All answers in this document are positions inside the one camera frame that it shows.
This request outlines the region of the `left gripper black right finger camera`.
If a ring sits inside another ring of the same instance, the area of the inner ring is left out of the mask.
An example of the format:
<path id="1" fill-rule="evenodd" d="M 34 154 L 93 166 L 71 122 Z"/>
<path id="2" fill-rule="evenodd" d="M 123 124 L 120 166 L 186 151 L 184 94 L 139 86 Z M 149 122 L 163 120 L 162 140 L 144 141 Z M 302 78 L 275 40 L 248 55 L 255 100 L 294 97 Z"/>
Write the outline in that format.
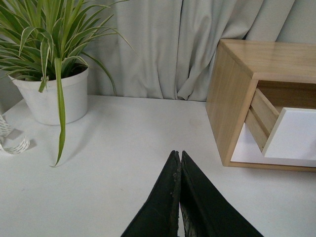
<path id="1" fill-rule="evenodd" d="M 186 237 L 261 237 L 185 152 L 180 206 Z"/>

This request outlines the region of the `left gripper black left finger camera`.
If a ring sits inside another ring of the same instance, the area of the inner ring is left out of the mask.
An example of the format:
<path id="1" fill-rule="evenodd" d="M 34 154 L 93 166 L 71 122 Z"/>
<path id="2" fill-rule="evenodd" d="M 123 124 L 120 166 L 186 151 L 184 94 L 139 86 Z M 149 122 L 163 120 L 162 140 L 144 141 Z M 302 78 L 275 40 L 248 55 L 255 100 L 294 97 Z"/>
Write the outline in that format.
<path id="1" fill-rule="evenodd" d="M 179 228 L 181 162 L 172 151 L 147 200 L 123 232 L 123 237 L 176 237 Z"/>

